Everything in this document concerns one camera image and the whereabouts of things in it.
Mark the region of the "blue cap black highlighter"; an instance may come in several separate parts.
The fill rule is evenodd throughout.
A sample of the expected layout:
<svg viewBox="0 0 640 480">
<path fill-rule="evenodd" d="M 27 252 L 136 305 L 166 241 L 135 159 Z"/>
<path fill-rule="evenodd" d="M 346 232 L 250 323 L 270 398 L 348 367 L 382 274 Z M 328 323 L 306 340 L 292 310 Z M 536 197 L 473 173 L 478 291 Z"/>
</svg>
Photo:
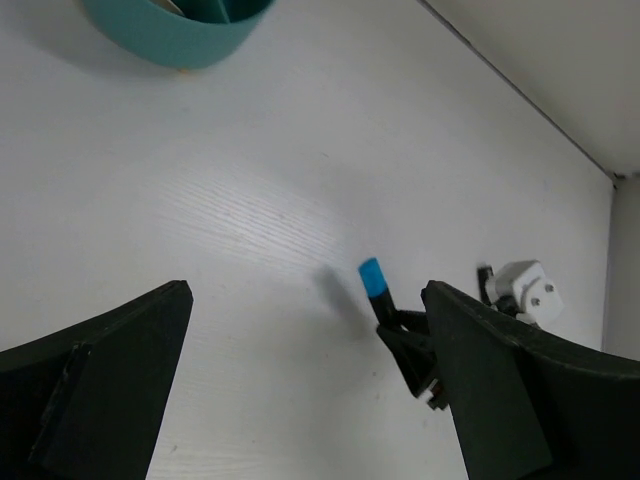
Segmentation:
<svg viewBox="0 0 640 480">
<path fill-rule="evenodd" d="M 365 260 L 358 273 L 378 323 L 387 328 L 399 327 L 398 311 L 378 259 Z"/>
</svg>

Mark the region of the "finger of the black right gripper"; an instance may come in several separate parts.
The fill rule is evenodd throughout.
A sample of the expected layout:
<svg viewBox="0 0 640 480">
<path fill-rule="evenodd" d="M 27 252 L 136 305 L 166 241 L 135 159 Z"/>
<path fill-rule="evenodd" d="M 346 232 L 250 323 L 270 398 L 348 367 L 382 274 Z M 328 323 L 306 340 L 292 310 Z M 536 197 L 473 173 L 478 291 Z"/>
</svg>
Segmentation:
<svg viewBox="0 0 640 480">
<path fill-rule="evenodd" d="M 390 350 L 409 388 L 419 398 L 436 380 L 437 360 L 430 335 L 379 325 L 376 333 Z"/>
<path fill-rule="evenodd" d="M 428 319 L 425 312 L 397 310 L 396 320 L 405 330 L 428 330 Z"/>
</svg>

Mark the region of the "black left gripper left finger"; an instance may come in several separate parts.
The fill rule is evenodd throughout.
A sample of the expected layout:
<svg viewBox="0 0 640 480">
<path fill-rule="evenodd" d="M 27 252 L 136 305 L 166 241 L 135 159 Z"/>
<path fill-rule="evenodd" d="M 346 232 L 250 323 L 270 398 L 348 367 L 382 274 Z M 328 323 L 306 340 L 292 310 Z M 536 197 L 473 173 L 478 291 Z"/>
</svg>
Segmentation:
<svg viewBox="0 0 640 480">
<path fill-rule="evenodd" d="M 173 280 L 3 351 L 2 478 L 145 478 L 192 306 Z"/>
</svg>

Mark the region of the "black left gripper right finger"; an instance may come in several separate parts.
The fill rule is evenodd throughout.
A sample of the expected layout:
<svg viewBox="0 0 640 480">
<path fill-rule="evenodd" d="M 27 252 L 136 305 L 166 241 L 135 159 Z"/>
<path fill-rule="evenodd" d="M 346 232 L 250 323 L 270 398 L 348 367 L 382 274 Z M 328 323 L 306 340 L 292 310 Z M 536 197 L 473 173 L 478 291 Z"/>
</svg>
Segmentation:
<svg viewBox="0 0 640 480">
<path fill-rule="evenodd" d="M 442 281 L 421 297 L 469 478 L 638 478 L 638 362 L 517 321 Z"/>
</svg>

